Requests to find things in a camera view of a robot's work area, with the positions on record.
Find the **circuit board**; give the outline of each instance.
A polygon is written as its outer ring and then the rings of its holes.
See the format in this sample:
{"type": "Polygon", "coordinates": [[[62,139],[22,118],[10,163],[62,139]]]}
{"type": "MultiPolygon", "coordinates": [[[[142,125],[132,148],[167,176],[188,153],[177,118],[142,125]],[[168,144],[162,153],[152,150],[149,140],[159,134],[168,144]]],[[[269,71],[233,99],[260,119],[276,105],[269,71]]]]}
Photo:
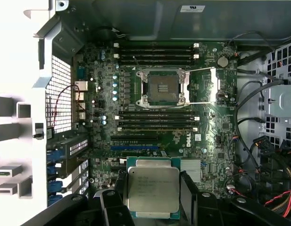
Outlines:
{"type": "Polygon", "coordinates": [[[234,54],[223,42],[87,44],[74,58],[76,80],[88,81],[76,119],[91,134],[94,190],[113,185],[119,159],[169,156],[200,159],[198,188],[222,196],[235,149],[229,159],[234,54]]]}

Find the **chip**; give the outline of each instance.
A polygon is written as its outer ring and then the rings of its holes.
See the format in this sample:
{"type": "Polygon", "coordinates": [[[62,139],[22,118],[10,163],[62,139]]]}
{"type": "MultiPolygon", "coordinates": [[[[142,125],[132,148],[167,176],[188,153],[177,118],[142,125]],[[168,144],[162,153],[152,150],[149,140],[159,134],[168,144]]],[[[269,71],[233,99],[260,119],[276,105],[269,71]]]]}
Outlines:
{"type": "Polygon", "coordinates": [[[218,153],[217,154],[218,159],[224,159],[225,158],[225,153],[218,153]]]}
{"type": "Polygon", "coordinates": [[[179,101],[178,75],[149,75],[148,78],[149,102],[175,102],[179,101]]]}
{"type": "Polygon", "coordinates": [[[223,129],[229,129],[229,123],[223,123],[222,128],[223,129]]]}

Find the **screw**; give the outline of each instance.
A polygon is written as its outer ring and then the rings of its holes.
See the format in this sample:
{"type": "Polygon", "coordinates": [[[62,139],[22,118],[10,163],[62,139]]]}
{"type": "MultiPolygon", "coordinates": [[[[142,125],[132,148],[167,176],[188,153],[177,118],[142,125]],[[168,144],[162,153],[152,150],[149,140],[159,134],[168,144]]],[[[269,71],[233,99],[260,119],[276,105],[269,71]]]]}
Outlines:
{"type": "Polygon", "coordinates": [[[81,196],[74,196],[74,197],[72,198],[73,201],[78,201],[78,200],[81,200],[81,199],[82,199],[81,196]]]}
{"type": "Polygon", "coordinates": [[[246,203],[246,200],[244,200],[243,198],[237,198],[236,201],[238,201],[239,203],[246,203]]]}
{"type": "Polygon", "coordinates": [[[204,197],[206,197],[206,198],[210,197],[210,194],[207,193],[207,192],[204,192],[202,195],[203,195],[204,197]]]}

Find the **blue pcie slot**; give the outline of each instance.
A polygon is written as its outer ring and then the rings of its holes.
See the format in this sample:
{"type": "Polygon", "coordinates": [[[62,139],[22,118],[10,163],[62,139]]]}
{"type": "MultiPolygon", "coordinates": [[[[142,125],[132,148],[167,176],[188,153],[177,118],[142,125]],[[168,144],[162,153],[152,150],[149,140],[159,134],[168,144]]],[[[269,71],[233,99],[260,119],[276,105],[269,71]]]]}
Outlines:
{"type": "Polygon", "coordinates": [[[111,146],[111,150],[158,150],[158,146],[111,146]]]}

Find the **black pcie slot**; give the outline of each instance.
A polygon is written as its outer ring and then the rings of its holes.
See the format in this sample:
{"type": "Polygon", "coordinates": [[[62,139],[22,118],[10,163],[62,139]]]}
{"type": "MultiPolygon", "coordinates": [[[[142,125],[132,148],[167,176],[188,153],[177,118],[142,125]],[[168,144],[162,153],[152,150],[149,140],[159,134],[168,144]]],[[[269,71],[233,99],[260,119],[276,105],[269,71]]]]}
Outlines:
{"type": "Polygon", "coordinates": [[[133,127],[125,127],[121,128],[121,131],[193,131],[193,128],[182,128],[182,127],[174,127],[174,128],[133,128],[133,127]]]}
{"type": "Polygon", "coordinates": [[[120,52],[121,57],[141,57],[141,56],[187,56],[190,57],[190,51],[134,51],[120,52]]]}
{"type": "MultiPolygon", "coordinates": [[[[153,61],[153,60],[161,60],[161,61],[188,61],[191,59],[191,56],[139,56],[138,61],[153,61]]],[[[132,57],[120,57],[121,61],[131,61],[132,57]]]]}
{"type": "MultiPolygon", "coordinates": [[[[172,62],[162,62],[162,61],[139,61],[139,65],[159,65],[159,66],[194,66],[194,61],[172,61],[172,62]]],[[[119,61],[119,65],[136,65],[135,61],[119,61]]]]}
{"type": "Polygon", "coordinates": [[[192,46],[121,46],[120,51],[140,51],[140,50],[151,50],[151,51],[161,51],[161,50],[185,50],[191,51],[192,46]]]}
{"type": "Polygon", "coordinates": [[[196,112],[191,112],[191,111],[177,111],[177,110],[171,110],[168,112],[165,111],[119,111],[119,115],[136,115],[136,114],[148,114],[148,115],[153,115],[153,114],[161,114],[161,115],[173,115],[173,114],[178,114],[178,115],[194,115],[196,112]]]}
{"type": "Polygon", "coordinates": [[[190,124],[195,125],[194,120],[182,120],[182,119],[174,119],[174,120],[120,120],[119,125],[124,124],[190,124]]]}
{"type": "Polygon", "coordinates": [[[121,116],[121,120],[136,120],[136,119],[154,119],[154,120],[180,120],[183,119],[188,120],[188,119],[193,119],[193,116],[180,116],[180,115],[171,115],[171,116],[164,116],[164,115],[132,115],[132,116],[121,116]]]}
{"type": "Polygon", "coordinates": [[[162,128],[162,129],[166,129],[166,128],[193,128],[194,126],[192,126],[190,123],[188,125],[182,125],[182,123],[180,124],[168,124],[168,125],[161,125],[161,123],[159,124],[139,124],[139,125],[135,125],[135,124],[132,124],[132,125],[126,125],[126,124],[119,124],[120,127],[122,128],[162,128]]]}
{"type": "Polygon", "coordinates": [[[126,140],[158,140],[158,136],[111,136],[111,141],[126,140]]]}
{"type": "Polygon", "coordinates": [[[119,112],[119,116],[122,119],[127,118],[152,118],[152,117],[159,117],[159,118],[191,118],[195,116],[195,112],[149,112],[149,111],[140,111],[140,112],[119,112]]]}

